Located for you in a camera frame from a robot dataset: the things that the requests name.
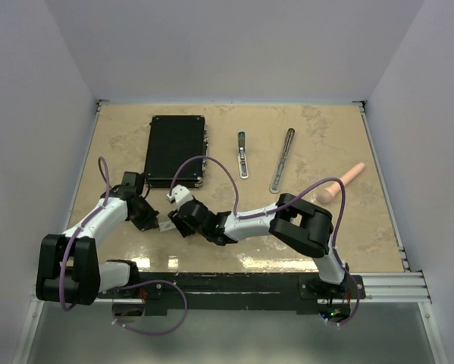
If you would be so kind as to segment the pink silicone cone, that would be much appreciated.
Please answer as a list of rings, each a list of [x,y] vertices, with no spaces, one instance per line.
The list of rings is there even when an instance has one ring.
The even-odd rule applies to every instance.
[[[356,177],[358,177],[365,169],[363,162],[358,163],[348,170],[340,180],[343,185],[350,184]],[[334,197],[341,191],[341,187],[337,182],[333,182],[329,187],[322,189],[316,196],[316,199],[321,204],[328,204],[333,201]]]

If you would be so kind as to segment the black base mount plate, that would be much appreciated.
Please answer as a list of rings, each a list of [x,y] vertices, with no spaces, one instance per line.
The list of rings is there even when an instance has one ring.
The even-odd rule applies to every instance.
[[[294,273],[173,273],[140,272],[147,281],[146,315],[189,310],[294,311],[301,315],[328,314],[328,306],[355,303],[366,298],[359,275],[346,278],[341,287],[328,286],[316,272]]]

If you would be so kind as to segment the black briefcase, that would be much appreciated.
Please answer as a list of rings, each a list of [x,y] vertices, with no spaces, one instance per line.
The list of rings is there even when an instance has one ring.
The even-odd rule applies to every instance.
[[[168,189],[187,159],[207,154],[206,120],[202,115],[155,115],[149,126],[144,174],[152,188]]]

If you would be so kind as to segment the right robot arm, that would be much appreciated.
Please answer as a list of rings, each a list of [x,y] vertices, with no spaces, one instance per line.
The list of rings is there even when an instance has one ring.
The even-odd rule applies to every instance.
[[[303,256],[313,259],[324,293],[340,297],[349,288],[349,269],[336,251],[341,217],[289,193],[262,209],[213,213],[182,186],[167,195],[175,204],[168,214],[183,237],[199,234],[217,246],[238,243],[251,237],[273,236]]]

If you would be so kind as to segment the silver black stapler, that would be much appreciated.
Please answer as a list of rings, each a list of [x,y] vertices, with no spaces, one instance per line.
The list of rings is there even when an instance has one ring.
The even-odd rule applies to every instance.
[[[294,136],[295,136],[295,129],[289,128],[286,132],[286,136],[283,143],[283,148],[280,153],[280,158],[277,163],[277,167],[274,172],[274,176],[269,186],[269,191],[273,194],[277,194],[280,192],[280,187],[282,184],[283,173],[286,167],[286,161],[290,153],[290,149],[293,144]]]

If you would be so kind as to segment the small staple box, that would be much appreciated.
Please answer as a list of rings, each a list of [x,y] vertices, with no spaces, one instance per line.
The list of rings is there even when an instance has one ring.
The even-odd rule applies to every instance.
[[[163,221],[159,225],[160,232],[170,231],[176,228],[173,222],[171,221]]]

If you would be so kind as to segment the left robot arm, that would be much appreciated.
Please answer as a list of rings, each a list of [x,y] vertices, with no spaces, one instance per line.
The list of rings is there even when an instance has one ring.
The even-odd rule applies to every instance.
[[[121,183],[104,192],[85,218],[61,234],[42,239],[36,277],[39,300],[60,303],[68,311],[75,305],[91,305],[108,290],[115,289],[123,297],[139,293],[137,264],[124,259],[101,264],[98,247],[126,221],[139,231],[158,228],[158,211],[142,194],[145,185],[142,174],[124,173]]]

